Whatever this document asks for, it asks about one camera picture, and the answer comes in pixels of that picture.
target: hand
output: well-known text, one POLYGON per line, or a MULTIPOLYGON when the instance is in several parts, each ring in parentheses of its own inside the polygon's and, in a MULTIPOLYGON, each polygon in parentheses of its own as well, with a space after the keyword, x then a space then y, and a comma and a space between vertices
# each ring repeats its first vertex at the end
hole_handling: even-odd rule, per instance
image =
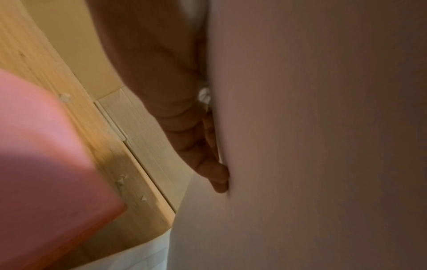
POLYGON ((198 100, 206 79, 205 26, 196 29, 177 0, 87 0, 104 50, 124 83, 156 118, 178 155, 219 193, 212 111, 198 100))

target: pink object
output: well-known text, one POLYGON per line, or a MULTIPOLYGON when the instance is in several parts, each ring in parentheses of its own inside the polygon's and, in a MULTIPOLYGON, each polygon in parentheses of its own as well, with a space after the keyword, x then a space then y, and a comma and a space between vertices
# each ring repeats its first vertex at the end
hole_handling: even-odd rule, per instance
POLYGON ((40 269, 125 209, 60 102, 0 70, 0 269, 40 269))

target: wooden plank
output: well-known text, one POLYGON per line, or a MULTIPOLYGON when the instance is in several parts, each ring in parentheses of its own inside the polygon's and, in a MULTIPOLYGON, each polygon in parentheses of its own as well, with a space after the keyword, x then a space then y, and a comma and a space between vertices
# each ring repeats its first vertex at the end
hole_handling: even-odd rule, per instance
POLYGON ((99 171, 129 208, 52 269, 70 269, 137 246, 171 226, 174 212, 167 201, 19 0, 0 0, 0 68, 65 101, 68 114, 99 171))
POLYGON ((115 91, 98 102, 151 179, 177 209, 194 171, 176 154, 158 123, 129 89, 115 91))
POLYGON ((124 86, 102 50, 84 0, 22 1, 94 101, 124 86))

